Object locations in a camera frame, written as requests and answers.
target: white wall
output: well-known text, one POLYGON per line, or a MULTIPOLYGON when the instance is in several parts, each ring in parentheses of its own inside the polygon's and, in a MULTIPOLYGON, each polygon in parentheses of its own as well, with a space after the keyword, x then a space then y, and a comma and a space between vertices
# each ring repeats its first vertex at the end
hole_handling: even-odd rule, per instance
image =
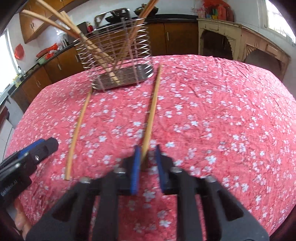
MULTIPOLYGON (((190 14, 191 8, 200 4, 202 0, 160 0, 156 6, 159 8, 157 14, 190 14)), ((136 8, 140 7, 143 0, 90 0, 70 12, 68 15, 74 24, 78 25, 82 22, 90 22, 94 27, 94 17, 100 13, 112 11, 118 8, 129 8, 131 17, 136 17, 133 12, 136 8)), ((48 27, 38 38, 37 42, 41 49, 47 48, 58 41, 58 30, 54 27, 48 27)))
POLYGON ((243 24, 277 44, 283 51, 291 57, 291 62, 286 71, 283 84, 289 92, 296 98, 296 46, 289 44, 284 37, 272 30, 263 29, 259 22, 260 11, 257 0, 228 0, 235 14, 235 21, 243 24))
POLYGON ((15 14, 7 25, 11 46, 14 50, 16 46, 21 44, 25 51, 25 56, 22 60, 17 60, 18 65, 24 71, 28 71, 33 65, 36 64, 36 55, 41 51, 37 40, 32 40, 25 44, 22 37, 22 30, 20 28, 19 14, 15 14))

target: bolt head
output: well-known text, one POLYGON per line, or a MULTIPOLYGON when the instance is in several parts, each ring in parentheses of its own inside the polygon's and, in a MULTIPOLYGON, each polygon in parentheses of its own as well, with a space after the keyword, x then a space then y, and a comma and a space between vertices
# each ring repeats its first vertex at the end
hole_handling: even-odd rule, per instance
POLYGON ((214 176, 212 175, 208 175, 205 177, 205 180, 208 182, 208 183, 214 183, 216 182, 217 180, 214 178, 214 176))
POLYGON ((117 167, 114 169, 114 172, 117 174, 125 174, 126 170, 123 167, 117 167))
POLYGON ((79 179, 79 182, 90 184, 91 183, 91 178, 90 177, 82 177, 82 178, 79 179))
POLYGON ((182 169, 179 167, 171 167, 170 171, 173 173, 181 173, 182 169))

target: pink floral tablecloth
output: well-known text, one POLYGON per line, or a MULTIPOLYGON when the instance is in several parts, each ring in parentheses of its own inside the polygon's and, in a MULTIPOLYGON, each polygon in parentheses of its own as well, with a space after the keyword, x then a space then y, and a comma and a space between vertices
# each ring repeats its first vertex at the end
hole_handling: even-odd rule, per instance
MULTIPOLYGON (((269 234, 295 205, 296 101, 269 71, 226 59, 154 57, 163 64, 150 147, 191 175, 215 175, 269 234)), ((100 177, 141 144, 155 76, 138 86, 94 92, 73 160, 73 131, 89 90, 85 72, 46 87, 15 130, 8 154, 55 137, 58 151, 31 176, 21 202, 40 217, 82 176, 100 177)), ((176 197, 163 196, 153 156, 137 196, 120 198, 119 240, 176 240, 176 197)))

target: wire basket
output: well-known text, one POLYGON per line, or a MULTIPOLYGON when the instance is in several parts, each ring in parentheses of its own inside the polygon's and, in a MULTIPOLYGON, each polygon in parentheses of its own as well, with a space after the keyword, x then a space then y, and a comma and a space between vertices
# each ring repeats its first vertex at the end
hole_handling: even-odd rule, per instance
POLYGON ((98 57, 93 49, 90 50, 90 42, 83 37, 75 44, 94 89, 105 91, 123 85, 139 84, 153 75, 150 42, 145 23, 138 25, 136 38, 128 41, 129 33, 137 24, 136 21, 137 19, 121 18, 120 23, 98 28, 85 35, 97 49, 110 56, 108 60, 98 57))

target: chopstick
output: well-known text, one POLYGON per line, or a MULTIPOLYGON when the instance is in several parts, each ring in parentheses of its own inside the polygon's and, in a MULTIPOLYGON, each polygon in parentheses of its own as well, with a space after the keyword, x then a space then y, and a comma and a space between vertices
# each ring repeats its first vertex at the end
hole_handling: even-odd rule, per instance
POLYGON ((149 113, 149 118, 148 118, 148 123, 145 131, 145 136, 142 144, 142 156, 141 156, 141 164, 142 167, 144 167, 144 160, 146 158, 148 149, 149 149, 149 142, 151 138, 151 133, 152 133, 152 127, 153 127, 153 121, 154 121, 154 115, 155 115, 155 109, 156 109, 156 103, 157 103, 157 98, 158 98, 158 90, 159 90, 159 85, 160 85, 160 77, 161 77, 161 71, 162 71, 162 65, 159 65, 158 68, 158 73, 156 77, 156 82, 155 82, 155 87, 154 87, 154 94, 151 102, 151 107, 150 107, 150 113, 149 113))
MULTIPOLYGON (((117 84, 120 83, 118 78, 111 71, 111 69, 108 67, 108 64, 107 64, 107 63, 112 64, 114 59, 111 56, 109 56, 107 53, 103 52, 95 44, 93 44, 86 36, 84 36, 84 34, 81 32, 81 30, 71 21, 71 19, 69 18, 69 16, 66 14, 65 11, 63 11, 62 13, 59 13, 52 6, 50 6, 49 4, 44 2, 43 0, 36 0, 36 2, 39 3, 43 8, 50 11, 53 15, 55 15, 61 22, 66 24, 74 32, 73 34, 71 34, 70 31, 68 30, 68 31, 65 31, 66 33, 69 32, 69 34, 71 36, 73 36, 74 38, 77 38, 77 39, 82 38, 86 42, 86 48, 93 53, 94 58, 98 61, 98 63, 109 74, 112 81, 115 81, 117 84)), ((30 15, 30 16, 35 17, 35 18, 38 18, 38 19, 40 19, 42 21, 45 21, 45 22, 51 24, 52 26, 55 26, 55 27, 57 27, 57 28, 59 28, 59 29, 61 29, 63 31, 66 30, 64 27, 62 27, 62 26, 56 24, 55 22, 53 22, 53 21, 51 21, 51 20, 49 20, 49 19, 47 19, 47 18, 45 18, 45 17, 43 17, 43 16, 41 16, 39 14, 36 14, 34 12, 23 10, 21 13, 26 14, 26 15, 30 15)))
POLYGON ((79 134, 79 130, 80 130, 80 126, 81 126, 81 122, 83 120, 85 110, 86 110, 86 108, 89 104, 89 101, 91 99, 92 91, 93 91, 93 88, 91 87, 88 94, 87 94, 87 97, 85 99, 84 105, 81 109, 80 116, 79 116, 79 119, 78 119, 78 122, 77 122, 77 125, 75 128, 75 131, 73 133, 73 138, 72 138, 72 142, 71 142, 71 146, 70 146, 70 150, 69 150, 69 154, 68 154, 68 160, 67 160, 66 171, 65 171, 65 180, 68 180, 68 181, 71 178, 71 168, 72 168, 73 155, 74 155, 74 151, 75 151, 77 137, 79 134))
POLYGON ((76 39, 80 38, 80 36, 77 35, 76 33, 74 33, 74 32, 72 32, 72 31, 70 31, 70 30, 64 28, 63 26, 61 26, 61 25, 55 23, 54 21, 52 21, 52 20, 50 20, 50 19, 48 19, 48 18, 46 18, 46 17, 44 17, 44 16, 42 16, 42 15, 40 15, 40 14, 37 14, 37 13, 35 13, 35 12, 31 12, 31 11, 29 11, 29 10, 25 10, 25 9, 24 9, 21 13, 24 14, 24 15, 28 15, 28 16, 31 16, 31 17, 37 18, 37 19, 39 19, 39 20, 41 20, 41 21, 43 21, 43 22, 45 22, 45 23, 48 23, 48 24, 50 24, 50 25, 52 25, 52 26, 54 26, 54 27, 56 27, 56 28, 58 28, 58 29, 60 29, 60 30, 62 30, 62 31, 64 31, 64 32, 66 32, 67 34, 69 34, 69 35, 72 36, 73 38, 76 38, 76 39))
POLYGON ((134 27, 130 30, 128 39, 124 42, 122 46, 122 49, 118 55, 118 59, 116 60, 114 66, 117 66, 118 63, 122 62, 123 59, 126 57, 128 53, 128 46, 134 41, 139 29, 141 28, 141 25, 144 23, 146 17, 149 15, 149 13, 152 11, 152 9, 158 1, 159 0, 150 0, 146 7, 143 9, 143 11, 140 13, 140 16, 138 17, 138 20, 136 21, 134 27))

